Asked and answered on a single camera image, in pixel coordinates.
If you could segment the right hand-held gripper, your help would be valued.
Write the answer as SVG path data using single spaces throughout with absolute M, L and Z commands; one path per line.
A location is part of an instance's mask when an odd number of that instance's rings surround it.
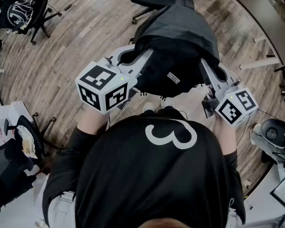
M 218 66 L 216 75 L 206 60 L 201 58 L 199 69 L 209 89 L 202 101 L 207 118 L 217 113 L 228 125 L 236 126 L 258 109 L 250 90 L 244 88 L 238 77 L 225 66 Z M 219 80 L 228 85 L 223 87 Z

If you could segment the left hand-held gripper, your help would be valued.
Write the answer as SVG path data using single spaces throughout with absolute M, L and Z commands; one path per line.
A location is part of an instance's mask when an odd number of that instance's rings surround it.
M 122 108 L 136 94 L 137 78 L 153 55 L 148 49 L 139 56 L 135 44 L 119 47 L 109 57 L 90 62 L 75 79 L 80 100 L 106 114 Z

